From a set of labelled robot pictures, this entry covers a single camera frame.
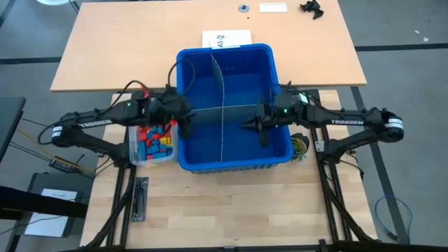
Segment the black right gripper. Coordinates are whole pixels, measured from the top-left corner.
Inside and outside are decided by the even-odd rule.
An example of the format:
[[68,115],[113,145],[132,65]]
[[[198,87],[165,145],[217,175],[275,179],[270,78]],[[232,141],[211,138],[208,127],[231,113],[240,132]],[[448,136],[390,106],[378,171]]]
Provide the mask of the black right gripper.
[[277,108],[277,96],[271,98],[270,102],[258,104],[254,114],[241,126],[243,130],[249,130],[258,134],[259,144],[268,147],[269,141],[264,128],[280,127]]

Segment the short grey slotted divider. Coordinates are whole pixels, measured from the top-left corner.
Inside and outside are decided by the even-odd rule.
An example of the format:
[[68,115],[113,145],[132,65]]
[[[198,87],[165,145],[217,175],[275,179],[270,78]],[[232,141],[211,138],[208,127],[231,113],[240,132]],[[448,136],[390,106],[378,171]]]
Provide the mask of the short grey slotted divider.
[[193,109],[190,114],[193,115],[192,121],[197,125],[205,123],[240,125],[252,119],[257,110],[257,104],[246,104]]

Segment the large blue plastic bin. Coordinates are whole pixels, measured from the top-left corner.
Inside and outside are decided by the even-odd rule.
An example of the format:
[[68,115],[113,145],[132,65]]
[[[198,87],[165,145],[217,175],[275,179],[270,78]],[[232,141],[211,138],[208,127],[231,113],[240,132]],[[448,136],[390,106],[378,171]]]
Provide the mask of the large blue plastic bin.
[[[176,85],[191,103],[192,109],[221,106],[222,94],[211,65],[211,54],[223,74],[225,104],[246,105],[270,102],[279,93],[277,70],[272,49],[263,43],[233,48],[185,49],[176,56]],[[225,124],[223,161],[221,156],[221,125],[195,124],[192,134],[178,138],[178,163],[195,174],[226,172],[241,169],[263,169],[289,161],[293,147],[289,129],[268,135],[267,148],[255,147],[255,136],[237,123]]]

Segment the potted succulent plant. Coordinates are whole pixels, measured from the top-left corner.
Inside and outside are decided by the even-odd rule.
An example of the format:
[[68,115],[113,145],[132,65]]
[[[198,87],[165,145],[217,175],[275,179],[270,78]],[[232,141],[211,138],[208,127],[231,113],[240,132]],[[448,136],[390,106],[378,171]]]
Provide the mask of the potted succulent plant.
[[309,149],[309,138],[303,133],[295,133],[291,136],[293,145],[293,157],[291,160],[303,161]]

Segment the long grey slotted divider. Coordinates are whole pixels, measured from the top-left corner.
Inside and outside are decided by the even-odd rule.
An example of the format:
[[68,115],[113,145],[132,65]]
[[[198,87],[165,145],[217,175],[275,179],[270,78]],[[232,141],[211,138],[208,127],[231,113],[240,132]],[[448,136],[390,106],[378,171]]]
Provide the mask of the long grey slotted divider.
[[216,58],[214,57],[213,54],[211,54],[211,65],[212,65],[212,70],[213,70],[213,74],[214,74],[214,78],[217,81],[217,84],[221,90],[221,94],[222,94],[222,101],[221,101],[221,106],[220,106],[220,122],[221,122],[221,126],[220,126],[220,161],[223,161],[223,139],[224,139],[224,104],[225,104],[225,86],[224,86],[224,79],[223,79],[223,74],[221,72],[221,68],[218,65],[218,62],[216,61]]

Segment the clear plastic block container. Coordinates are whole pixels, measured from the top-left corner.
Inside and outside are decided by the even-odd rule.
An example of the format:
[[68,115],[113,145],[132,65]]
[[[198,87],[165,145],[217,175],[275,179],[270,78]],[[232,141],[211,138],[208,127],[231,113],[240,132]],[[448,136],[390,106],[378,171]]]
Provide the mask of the clear plastic block container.
[[[152,155],[153,153],[156,153],[162,149],[172,149],[173,150],[172,155],[168,157],[156,158],[153,160],[140,160],[139,142],[141,140],[139,139],[139,130],[142,129],[147,129],[148,132],[150,130],[153,130],[159,134],[158,140],[149,139],[148,134],[147,139],[143,140],[146,142],[147,155]],[[129,136],[129,159],[131,163],[136,166],[143,166],[143,165],[167,165],[171,162],[175,162],[177,154],[176,149],[177,139],[175,133],[176,133],[176,125],[173,124],[156,125],[152,127],[137,127],[137,126],[130,127],[128,136]],[[171,137],[172,145],[171,146],[162,145],[160,143],[160,138],[162,137]]]

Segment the white printed paper sheet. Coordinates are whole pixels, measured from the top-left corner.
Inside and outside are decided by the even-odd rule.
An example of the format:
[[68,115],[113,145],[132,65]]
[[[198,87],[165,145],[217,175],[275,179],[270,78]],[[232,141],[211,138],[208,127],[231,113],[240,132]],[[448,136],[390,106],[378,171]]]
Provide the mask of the white printed paper sheet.
[[203,48],[229,48],[252,44],[249,29],[211,30],[202,32]]

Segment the black hex key holder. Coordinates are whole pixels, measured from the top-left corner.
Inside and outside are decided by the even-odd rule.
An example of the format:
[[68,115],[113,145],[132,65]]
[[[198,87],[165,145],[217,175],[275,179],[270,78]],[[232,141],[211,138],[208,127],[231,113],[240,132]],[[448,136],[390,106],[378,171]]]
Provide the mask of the black hex key holder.
[[148,177],[137,177],[134,187],[132,222],[144,222],[148,197]]

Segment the white rectangular pad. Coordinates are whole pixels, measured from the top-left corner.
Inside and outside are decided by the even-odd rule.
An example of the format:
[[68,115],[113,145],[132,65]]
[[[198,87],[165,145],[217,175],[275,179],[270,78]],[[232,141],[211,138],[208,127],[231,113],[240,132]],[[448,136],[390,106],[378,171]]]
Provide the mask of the white rectangular pad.
[[259,11],[261,13],[286,13],[288,7],[286,3],[260,3]]

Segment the black plastic gripper part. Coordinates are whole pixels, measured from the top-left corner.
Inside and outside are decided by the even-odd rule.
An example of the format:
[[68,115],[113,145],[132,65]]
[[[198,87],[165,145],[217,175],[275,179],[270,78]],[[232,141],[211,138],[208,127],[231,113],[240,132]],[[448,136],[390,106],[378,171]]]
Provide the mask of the black plastic gripper part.
[[307,1],[305,4],[299,5],[300,9],[304,12],[313,12],[313,19],[316,20],[323,16],[324,11],[321,10],[321,6],[317,0]]

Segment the black circuit board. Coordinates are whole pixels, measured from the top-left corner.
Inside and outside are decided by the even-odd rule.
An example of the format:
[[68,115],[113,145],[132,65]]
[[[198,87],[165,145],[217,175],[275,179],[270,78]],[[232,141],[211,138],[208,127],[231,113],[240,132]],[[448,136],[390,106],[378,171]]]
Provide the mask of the black circuit board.
[[49,167],[67,174],[82,174],[83,170],[75,163],[55,156],[48,164]]

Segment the black flat case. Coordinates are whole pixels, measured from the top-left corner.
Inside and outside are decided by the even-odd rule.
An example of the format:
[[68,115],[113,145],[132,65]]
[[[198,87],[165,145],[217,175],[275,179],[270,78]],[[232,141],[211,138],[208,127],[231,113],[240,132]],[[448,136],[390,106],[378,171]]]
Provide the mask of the black flat case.
[[[85,178],[79,174],[49,174],[35,173],[31,178],[31,183],[29,184],[28,192],[41,195],[44,188],[56,189],[56,190],[69,190],[78,192],[76,201],[84,203],[88,201],[90,196],[92,180]],[[16,235],[24,235],[25,228],[28,226],[29,219],[31,218],[32,212],[25,212],[22,220],[18,223],[18,227],[13,232]],[[73,218],[73,224],[68,235],[74,228],[74,222],[76,218]]]

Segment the plain white paper sheet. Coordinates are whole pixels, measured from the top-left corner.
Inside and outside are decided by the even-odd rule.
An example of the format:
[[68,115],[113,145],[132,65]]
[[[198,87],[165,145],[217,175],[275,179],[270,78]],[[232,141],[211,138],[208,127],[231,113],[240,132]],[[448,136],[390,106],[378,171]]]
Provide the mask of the plain white paper sheet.
[[[76,201],[78,192],[44,188],[42,196],[54,197],[60,200]],[[24,235],[40,237],[66,237],[71,230],[73,218],[46,213],[33,213],[29,219]]]

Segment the black beam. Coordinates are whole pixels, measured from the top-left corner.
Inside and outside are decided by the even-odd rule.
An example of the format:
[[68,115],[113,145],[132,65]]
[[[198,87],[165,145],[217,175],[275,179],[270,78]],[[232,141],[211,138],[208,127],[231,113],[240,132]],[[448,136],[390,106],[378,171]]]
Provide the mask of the black beam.
[[0,186],[0,219],[19,221],[25,212],[84,218],[88,206]]

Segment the black side table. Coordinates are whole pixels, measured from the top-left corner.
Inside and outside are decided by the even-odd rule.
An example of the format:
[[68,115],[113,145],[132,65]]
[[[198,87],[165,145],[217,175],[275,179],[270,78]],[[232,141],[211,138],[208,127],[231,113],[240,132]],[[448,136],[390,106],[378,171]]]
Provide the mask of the black side table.
[[0,97],[0,161],[23,114],[24,97]]

